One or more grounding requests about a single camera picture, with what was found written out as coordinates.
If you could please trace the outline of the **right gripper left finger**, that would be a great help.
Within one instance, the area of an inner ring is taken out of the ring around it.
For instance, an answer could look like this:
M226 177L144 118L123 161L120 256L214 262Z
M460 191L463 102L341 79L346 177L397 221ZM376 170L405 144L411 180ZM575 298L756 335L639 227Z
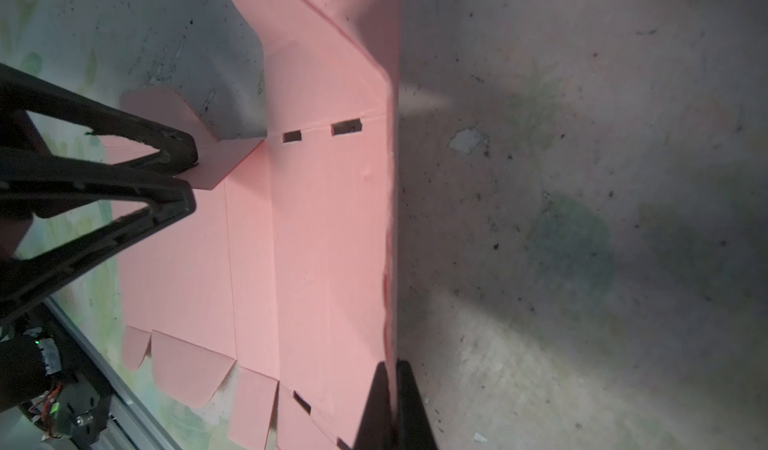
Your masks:
M394 448L392 408L386 364L375 370L368 399L360 421L354 450L389 450Z

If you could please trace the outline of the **pink paper box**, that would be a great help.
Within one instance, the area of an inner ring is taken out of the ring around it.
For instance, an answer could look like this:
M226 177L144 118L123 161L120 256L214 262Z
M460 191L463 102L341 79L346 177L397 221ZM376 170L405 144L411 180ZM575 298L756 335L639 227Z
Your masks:
M198 146L196 210L117 258L122 362L190 407L238 373L230 439L355 445L396 357L400 0L231 0L264 52L267 135L219 141L167 88L123 111Z

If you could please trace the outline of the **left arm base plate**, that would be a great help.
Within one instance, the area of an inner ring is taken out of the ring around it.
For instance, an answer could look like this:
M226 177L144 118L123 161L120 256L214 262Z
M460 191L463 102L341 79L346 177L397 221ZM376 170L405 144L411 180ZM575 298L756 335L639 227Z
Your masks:
M58 304L44 302L29 322L53 340L62 362L56 395L44 404L47 439L77 449L179 447Z

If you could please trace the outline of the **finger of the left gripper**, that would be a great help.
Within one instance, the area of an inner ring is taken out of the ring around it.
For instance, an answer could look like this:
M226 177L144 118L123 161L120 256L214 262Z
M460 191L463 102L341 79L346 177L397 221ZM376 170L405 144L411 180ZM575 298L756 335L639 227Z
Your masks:
M1 323L195 208L179 179L2 150Z
M35 113L83 126L93 136L114 136L154 148L123 167L175 176L192 168L198 152L192 136L115 110L6 65L1 66L1 145L50 155L29 115Z

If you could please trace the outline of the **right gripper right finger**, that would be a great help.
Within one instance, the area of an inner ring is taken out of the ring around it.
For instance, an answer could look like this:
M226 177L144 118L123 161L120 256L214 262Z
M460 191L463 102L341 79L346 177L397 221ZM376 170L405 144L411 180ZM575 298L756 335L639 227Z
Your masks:
M437 450L423 400L409 362L399 360L397 375L397 430L401 450Z

